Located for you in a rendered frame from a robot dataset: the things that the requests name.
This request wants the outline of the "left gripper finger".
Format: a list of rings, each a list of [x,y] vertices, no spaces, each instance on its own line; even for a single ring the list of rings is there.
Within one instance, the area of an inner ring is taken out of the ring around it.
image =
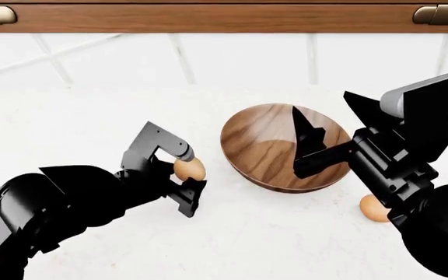
[[[155,170],[159,176],[171,176],[174,174],[173,163],[168,163],[159,160],[157,156],[152,157],[152,169]]]
[[[189,219],[199,207],[201,193],[207,184],[206,180],[187,179],[182,184],[170,181],[167,196],[178,203],[178,211]]]

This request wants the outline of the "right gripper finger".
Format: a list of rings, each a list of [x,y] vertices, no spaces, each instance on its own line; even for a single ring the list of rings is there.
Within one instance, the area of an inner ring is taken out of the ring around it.
[[[347,162],[353,150],[353,141],[328,148],[324,144],[326,130],[315,128],[297,107],[292,107],[296,133],[296,153],[293,173],[305,179],[323,172],[330,166]]]
[[[357,118],[367,127],[377,130],[396,128],[403,123],[398,117],[390,116],[380,109],[378,100],[345,91],[343,98]]]

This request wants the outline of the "brown egg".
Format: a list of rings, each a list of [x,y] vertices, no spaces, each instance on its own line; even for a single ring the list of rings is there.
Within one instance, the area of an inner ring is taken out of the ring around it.
[[[390,209],[385,208],[375,195],[365,195],[359,202],[359,209],[370,221],[379,223],[389,222],[387,215]]]
[[[193,158],[189,162],[177,159],[173,164],[173,171],[181,181],[187,181],[190,178],[202,181],[206,176],[204,165],[198,158]]]

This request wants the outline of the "wooden bowl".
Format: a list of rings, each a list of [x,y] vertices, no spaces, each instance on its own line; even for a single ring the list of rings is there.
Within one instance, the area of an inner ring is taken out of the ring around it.
[[[294,174],[293,107],[283,103],[259,104],[234,114],[220,135],[224,156],[245,179],[270,191],[300,194],[337,183],[349,174],[347,163],[330,166],[305,179]]]

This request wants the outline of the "wooden wall cabinet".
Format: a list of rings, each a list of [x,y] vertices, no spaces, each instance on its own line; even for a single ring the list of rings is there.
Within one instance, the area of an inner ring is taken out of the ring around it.
[[[412,21],[448,0],[0,0],[0,33],[448,33]]]

